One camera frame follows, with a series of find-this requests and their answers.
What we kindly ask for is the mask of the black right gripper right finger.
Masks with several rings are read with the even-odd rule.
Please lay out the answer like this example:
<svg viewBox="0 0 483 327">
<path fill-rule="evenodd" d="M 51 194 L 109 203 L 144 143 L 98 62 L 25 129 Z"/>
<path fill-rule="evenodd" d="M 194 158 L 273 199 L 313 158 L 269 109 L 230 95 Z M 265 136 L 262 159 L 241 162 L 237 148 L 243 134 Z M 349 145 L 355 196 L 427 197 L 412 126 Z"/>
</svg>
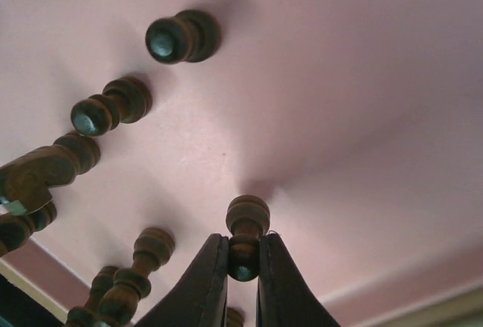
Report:
<svg viewBox="0 0 483 327">
<path fill-rule="evenodd" d="M 270 233 L 260 239 L 257 325 L 339 325 L 311 292 L 277 233 Z"/>
</svg>

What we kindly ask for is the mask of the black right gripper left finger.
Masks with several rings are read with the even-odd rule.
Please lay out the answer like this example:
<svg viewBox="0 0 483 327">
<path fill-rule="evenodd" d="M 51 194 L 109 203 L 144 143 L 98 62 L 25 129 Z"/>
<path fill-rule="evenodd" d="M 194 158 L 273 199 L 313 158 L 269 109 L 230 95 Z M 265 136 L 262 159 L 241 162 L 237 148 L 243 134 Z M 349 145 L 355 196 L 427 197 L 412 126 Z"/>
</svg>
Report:
<svg viewBox="0 0 483 327">
<path fill-rule="evenodd" d="M 228 252 L 229 239 L 211 234 L 178 283 L 136 326 L 225 326 Z"/>
</svg>

